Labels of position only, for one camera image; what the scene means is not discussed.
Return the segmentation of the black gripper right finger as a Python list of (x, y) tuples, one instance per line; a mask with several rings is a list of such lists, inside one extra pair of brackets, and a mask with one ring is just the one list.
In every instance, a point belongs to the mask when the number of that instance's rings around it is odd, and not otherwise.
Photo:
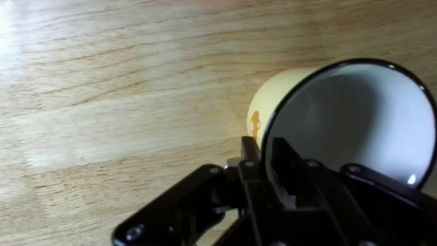
[(303, 159), (283, 137), (273, 139), (269, 163), (279, 187), (293, 197), (284, 204), (299, 243), (358, 246), (365, 237), (365, 213), (340, 174), (316, 159)]

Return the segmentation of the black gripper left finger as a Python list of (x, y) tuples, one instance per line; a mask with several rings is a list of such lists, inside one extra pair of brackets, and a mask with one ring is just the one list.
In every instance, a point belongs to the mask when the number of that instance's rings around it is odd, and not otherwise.
[(271, 246), (271, 182), (261, 163), (261, 152), (256, 139), (243, 136), (241, 146), (242, 159), (238, 163), (238, 174), (243, 202), (239, 206), (238, 219), (226, 232), (226, 241), (228, 246)]

